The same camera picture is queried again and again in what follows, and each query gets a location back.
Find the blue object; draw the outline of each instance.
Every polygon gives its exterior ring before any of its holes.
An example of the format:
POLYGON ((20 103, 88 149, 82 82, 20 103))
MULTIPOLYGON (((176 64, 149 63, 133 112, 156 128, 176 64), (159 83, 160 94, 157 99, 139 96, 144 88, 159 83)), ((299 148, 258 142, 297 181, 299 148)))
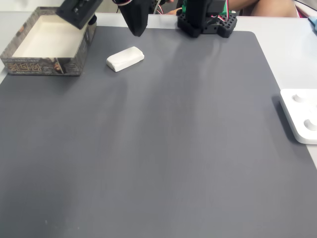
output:
POLYGON ((317 31, 317 17, 310 16, 310 17, 308 17, 308 20, 315 26, 315 31, 317 31))

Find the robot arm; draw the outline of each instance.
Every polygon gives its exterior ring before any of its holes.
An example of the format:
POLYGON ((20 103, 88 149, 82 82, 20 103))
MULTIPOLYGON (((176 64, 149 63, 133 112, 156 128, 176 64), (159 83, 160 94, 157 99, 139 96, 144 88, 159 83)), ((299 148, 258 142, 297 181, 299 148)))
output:
MULTIPOLYGON (((58 16, 79 29, 93 19, 95 11, 103 0, 65 0, 57 9, 58 16)), ((112 0, 118 5, 130 31, 141 36, 147 27, 151 0, 112 0)))
MULTIPOLYGON (((90 20, 95 23, 94 15, 103 0, 65 0, 56 13, 79 29, 90 20)), ((157 0, 112 0, 118 5, 130 31, 141 36, 147 27, 149 11, 157 0)), ((186 13, 178 17, 178 27, 192 37, 200 34, 219 34, 229 37, 237 19, 230 15, 226 22, 219 22, 217 16, 223 11, 225 0, 187 0, 186 13)))

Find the electrical wire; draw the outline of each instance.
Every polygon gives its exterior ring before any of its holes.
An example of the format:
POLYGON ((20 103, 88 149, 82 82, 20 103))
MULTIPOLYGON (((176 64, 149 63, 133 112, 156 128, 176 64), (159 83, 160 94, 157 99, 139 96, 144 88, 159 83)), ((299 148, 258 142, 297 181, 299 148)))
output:
POLYGON ((161 1, 161 0, 158 0, 157 5, 156 5, 156 6, 155 6, 155 8, 154 8, 154 12, 153 12, 153 14, 155 14, 155 13, 156 13, 156 11, 158 10, 158 7, 159 7, 159 4, 160 4, 160 1, 161 1))
POLYGON ((158 7, 160 8, 161 13, 164 14, 162 7, 160 5, 158 5, 158 7))
POLYGON ((218 16, 218 18, 219 18, 221 21, 226 21, 226 20, 223 19, 221 16, 218 16))
POLYGON ((227 5, 227 18, 226 18, 226 21, 229 20, 229 15, 230 15, 230 12, 229 12, 229 4, 228 4, 228 0, 226 0, 226 5, 227 5))
POLYGON ((298 1, 298 0, 294 0, 294 1, 299 2, 299 3, 301 3, 302 5, 305 5, 305 6, 309 7, 309 8, 311 8, 311 9, 314 10, 314 11, 317 11, 316 9, 312 8, 311 6, 308 6, 307 4, 305 4, 305 3, 301 2, 301 1, 298 1))
POLYGON ((112 0, 115 4, 117 4, 118 6, 125 6, 125 5, 127 5, 127 4, 129 4, 130 2, 132 2, 132 0, 127 0, 127 1, 125 1, 125 2, 123 2, 123 3, 116 3, 115 2, 115 0, 112 0))

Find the white eraser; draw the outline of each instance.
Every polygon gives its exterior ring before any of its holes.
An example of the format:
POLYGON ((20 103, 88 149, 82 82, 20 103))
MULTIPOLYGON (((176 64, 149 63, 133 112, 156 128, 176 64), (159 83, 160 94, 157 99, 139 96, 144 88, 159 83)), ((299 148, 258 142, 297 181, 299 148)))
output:
POLYGON ((142 51, 133 46, 107 58, 107 65, 112 68, 114 72, 118 72, 143 59, 144 55, 142 51))

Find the person's leg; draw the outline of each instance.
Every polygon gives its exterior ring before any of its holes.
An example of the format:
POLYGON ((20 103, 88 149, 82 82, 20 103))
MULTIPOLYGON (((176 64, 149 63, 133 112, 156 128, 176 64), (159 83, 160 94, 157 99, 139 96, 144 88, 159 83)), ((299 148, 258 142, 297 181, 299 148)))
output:
POLYGON ((260 0, 251 16, 297 17, 293 0, 260 0))
POLYGON ((228 0, 228 5, 231 11, 240 11, 258 1, 259 0, 228 0))

